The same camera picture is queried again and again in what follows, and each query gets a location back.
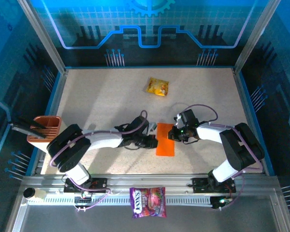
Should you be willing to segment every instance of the beige table surface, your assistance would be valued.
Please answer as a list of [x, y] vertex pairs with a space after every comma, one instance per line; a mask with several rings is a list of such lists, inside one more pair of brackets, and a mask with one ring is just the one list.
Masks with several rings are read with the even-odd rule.
[[[170, 82], [166, 97], [145, 92], [151, 76]], [[143, 109], [150, 122], [174, 123], [196, 103], [213, 107], [217, 123], [246, 122], [231, 69], [206, 68], [70, 70], [57, 115], [67, 126], [105, 130], [132, 122]], [[215, 117], [207, 108], [193, 111], [199, 121]], [[221, 144], [202, 140], [175, 143], [175, 157], [158, 157], [155, 149], [102, 148], [87, 152], [81, 163], [91, 174], [190, 174], [208, 173], [225, 159]], [[49, 161], [47, 155], [42, 174], [58, 174]]]

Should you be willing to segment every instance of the gear logo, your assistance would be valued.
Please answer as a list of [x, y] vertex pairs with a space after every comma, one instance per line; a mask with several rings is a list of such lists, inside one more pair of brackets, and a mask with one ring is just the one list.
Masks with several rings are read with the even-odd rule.
[[0, 0], [0, 14], [7, 22], [13, 22], [19, 14], [17, 0]]
[[165, 9], [170, 9], [170, 5], [174, 4], [174, 0], [130, 0], [128, 5], [135, 13], [141, 13], [142, 16], [152, 15], [158, 16], [158, 13], [163, 14]]

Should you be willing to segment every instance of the yellow snack bag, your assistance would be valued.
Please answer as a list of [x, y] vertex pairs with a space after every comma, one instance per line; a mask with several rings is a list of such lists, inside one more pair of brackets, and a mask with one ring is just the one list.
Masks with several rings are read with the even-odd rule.
[[169, 82], [162, 81], [156, 78], [151, 77], [149, 81], [149, 85], [146, 89], [148, 93], [154, 93], [160, 96], [166, 96], [169, 90]]

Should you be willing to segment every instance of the snack package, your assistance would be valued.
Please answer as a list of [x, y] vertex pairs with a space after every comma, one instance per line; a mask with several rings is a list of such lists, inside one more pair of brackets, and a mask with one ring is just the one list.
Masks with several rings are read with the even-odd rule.
[[156, 78], [151, 77], [149, 81], [149, 85], [146, 89], [148, 93], [154, 93], [160, 96], [166, 96], [169, 90], [169, 82], [162, 81]]
[[165, 187], [130, 188], [130, 203], [133, 210], [132, 218], [146, 216], [166, 218]]

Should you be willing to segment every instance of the orange sponge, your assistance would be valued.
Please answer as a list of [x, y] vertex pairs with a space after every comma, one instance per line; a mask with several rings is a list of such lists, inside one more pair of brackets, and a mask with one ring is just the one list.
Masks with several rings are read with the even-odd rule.
[[157, 156], [175, 156], [174, 140], [168, 139], [168, 133], [172, 129], [173, 124], [158, 123], [157, 124], [157, 140], [156, 149]]

